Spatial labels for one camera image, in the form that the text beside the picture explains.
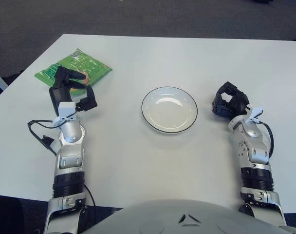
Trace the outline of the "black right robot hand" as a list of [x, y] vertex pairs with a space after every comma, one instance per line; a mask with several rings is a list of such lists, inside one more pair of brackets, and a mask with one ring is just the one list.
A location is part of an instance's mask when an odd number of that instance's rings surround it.
[[[222, 98], [224, 93], [231, 96], [229, 102]], [[232, 120], [237, 116], [247, 114], [247, 105], [249, 105], [249, 100], [246, 94], [227, 81], [218, 89], [213, 99], [212, 112], [220, 117]]]

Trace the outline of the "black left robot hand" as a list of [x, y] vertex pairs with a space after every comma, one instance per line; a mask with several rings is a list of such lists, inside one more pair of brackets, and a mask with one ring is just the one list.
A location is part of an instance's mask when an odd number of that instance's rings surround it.
[[95, 95], [90, 85], [79, 83], [76, 80], [85, 80], [87, 76], [78, 71], [58, 66], [55, 73], [55, 82], [49, 89], [51, 101], [57, 116], [59, 116], [58, 107], [61, 102], [72, 102], [70, 89], [86, 90], [87, 96], [75, 104], [76, 111], [88, 111], [97, 107]]

